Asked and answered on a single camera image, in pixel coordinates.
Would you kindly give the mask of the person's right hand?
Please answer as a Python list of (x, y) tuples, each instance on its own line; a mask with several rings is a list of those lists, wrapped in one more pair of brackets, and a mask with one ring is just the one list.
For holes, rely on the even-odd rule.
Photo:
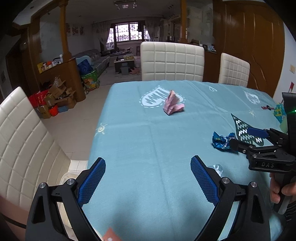
[[(273, 203), (278, 204), (280, 202), (280, 185), (276, 182), (274, 173), (270, 173), (270, 200)], [(295, 202), (296, 196), (296, 183), (290, 183), (282, 188), (282, 193), (285, 196), (291, 196), (290, 203)]]

